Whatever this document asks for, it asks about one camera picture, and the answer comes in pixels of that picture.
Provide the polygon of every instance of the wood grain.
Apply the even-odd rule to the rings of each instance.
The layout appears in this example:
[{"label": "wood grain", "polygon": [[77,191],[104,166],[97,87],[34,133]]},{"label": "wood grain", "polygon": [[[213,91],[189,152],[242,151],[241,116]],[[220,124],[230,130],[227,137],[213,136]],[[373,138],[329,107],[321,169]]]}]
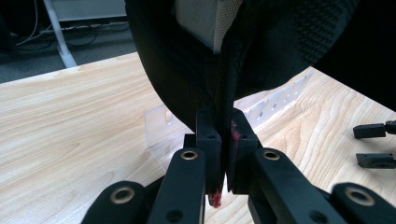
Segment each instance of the wood grain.
[{"label": "wood grain", "polygon": [[[0,85],[0,223],[79,223],[107,186],[163,175],[145,143],[144,111],[161,104],[137,54]],[[363,184],[396,205],[396,172],[365,170],[358,152],[396,138],[356,140],[352,128],[396,114],[323,74],[257,132],[316,186]],[[225,194],[206,223],[251,223],[246,196]]]}]

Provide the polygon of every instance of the brass rivet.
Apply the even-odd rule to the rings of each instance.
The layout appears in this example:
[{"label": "brass rivet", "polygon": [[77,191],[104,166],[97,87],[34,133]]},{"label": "brass rivet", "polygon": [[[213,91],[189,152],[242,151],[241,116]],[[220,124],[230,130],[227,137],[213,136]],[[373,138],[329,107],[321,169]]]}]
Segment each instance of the brass rivet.
[{"label": "brass rivet", "polygon": [[265,159],[270,160],[270,161],[277,161],[280,159],[279,154],[277,154],[273,151],[270,151],[270,150],[264,150],[264,152],[262,153],[262,156]]},{"label": "brass rivet", "polygon": [[110,200],[115,204],[121,204],[121,203],[128,203],[129,201],[132,200],[133,197],[134,197],[134,190],[126,186],[115,189],[110,195]]},{"label": "brass rivet", "polygon": [[345,194],[354,203],[363,206],[373,206],[375,204],[374,198],[362,189],[348,187],[346,188]]},{"label": "brass rivet", "polygon": [[198,157],[198,153],[195,151],[185,151],[181,153],[181,158],[186,161],[192,161],[195,160]]}]

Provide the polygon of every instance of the table leg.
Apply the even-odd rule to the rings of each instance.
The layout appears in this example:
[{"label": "table leg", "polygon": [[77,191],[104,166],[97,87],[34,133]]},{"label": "table leg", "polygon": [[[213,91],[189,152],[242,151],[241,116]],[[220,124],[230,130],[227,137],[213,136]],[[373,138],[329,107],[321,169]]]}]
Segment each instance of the table leg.
[{"label": "table leg", "polygon": [[58,40],[58,51],[61,55],[62,61],[64,61],[65,67],[77,66],[73,55],[70,53],[64,41],[64,35],[62,33],[61,25],[59,24],[58,17],[56,16],[55,10],[53,8],[52,0],[43,0],[46,6],[47,12],[49,13],[49,19],[55,32],[56,39]]}]

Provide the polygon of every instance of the black mesh fabric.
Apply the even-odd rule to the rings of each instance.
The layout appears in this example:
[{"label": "black mesh fabric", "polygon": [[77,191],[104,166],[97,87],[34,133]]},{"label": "black mesh fabric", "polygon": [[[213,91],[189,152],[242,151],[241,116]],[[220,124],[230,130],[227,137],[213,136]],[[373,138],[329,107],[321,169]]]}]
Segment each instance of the black mesh fabric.
[{"label": "black mesh fabric", "polygon": [[[278,87],[315,63],[343,32],[358,2],[244,1],[223,39],[224,43],[237,38],[241,44],[232,100]],[[165,105],[195,130],[196,111],[213,103],[219,60],[232,61],[227,57],[235,54],[214,55],[181,29],[171,13],[173,4],[126,0],[126,11],[152,86]]]}]

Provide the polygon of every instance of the white panel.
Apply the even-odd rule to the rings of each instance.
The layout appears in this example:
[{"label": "white panel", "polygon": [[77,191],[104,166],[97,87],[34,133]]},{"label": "white panel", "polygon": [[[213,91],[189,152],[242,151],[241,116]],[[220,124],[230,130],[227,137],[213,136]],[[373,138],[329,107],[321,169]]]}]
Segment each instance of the white panel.
[{"label": "white panel", "polygon": [[176,0],[177,22],[219,54],[222,39],[236,17],[242,0]]},{"label": "white panel", "polygon": [[59,21],[126,16],[124,0],[52,0]]}]

